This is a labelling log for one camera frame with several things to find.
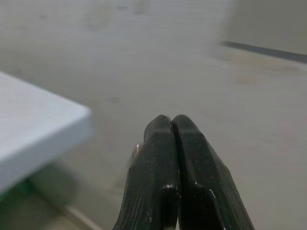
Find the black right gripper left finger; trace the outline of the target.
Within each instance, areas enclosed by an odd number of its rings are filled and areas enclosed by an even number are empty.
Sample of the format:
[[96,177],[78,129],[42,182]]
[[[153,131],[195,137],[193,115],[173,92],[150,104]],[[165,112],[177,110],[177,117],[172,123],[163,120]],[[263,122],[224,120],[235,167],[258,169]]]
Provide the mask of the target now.
[[177,144],[172,121],[159,115],[144,131],[132,162],[115,230],[174,230],[179,205]]

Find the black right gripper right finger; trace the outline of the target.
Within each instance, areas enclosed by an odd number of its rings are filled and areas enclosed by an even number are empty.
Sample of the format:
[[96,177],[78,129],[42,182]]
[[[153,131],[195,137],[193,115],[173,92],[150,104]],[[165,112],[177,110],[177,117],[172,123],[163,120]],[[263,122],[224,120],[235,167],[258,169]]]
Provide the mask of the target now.
[[172,121],[180,174],[181,230],[252,230],[232,175],[186,115]]

